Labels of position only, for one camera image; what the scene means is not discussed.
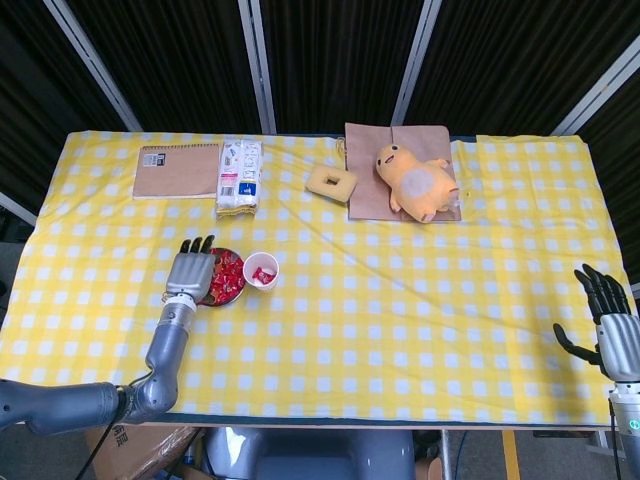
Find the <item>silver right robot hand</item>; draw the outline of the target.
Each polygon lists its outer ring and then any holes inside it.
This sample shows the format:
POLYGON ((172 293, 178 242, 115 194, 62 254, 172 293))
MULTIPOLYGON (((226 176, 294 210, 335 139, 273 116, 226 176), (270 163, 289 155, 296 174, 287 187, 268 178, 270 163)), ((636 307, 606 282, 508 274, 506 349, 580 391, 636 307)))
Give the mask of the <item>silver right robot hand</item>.
POLYGON ((554 323, 556 340, 568 354, 598 366, 614 383, 638 383, 639 317, 632 314, 622 285, 588 264, 574 275, 586 293, 597 343, 593 350, 575 345, 563 327, 554 323))

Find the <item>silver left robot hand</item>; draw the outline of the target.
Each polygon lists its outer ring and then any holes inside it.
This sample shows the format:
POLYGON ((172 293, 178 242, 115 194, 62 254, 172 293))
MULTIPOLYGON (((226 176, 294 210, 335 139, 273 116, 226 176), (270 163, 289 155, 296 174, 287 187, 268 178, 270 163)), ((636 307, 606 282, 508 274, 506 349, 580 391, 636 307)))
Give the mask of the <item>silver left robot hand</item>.
POLYGON ((214 273, 214 240, 214 235, 208 235, 182 242, 166 282, 164 300, 183 294, 199 303, 206 297, 214 273))

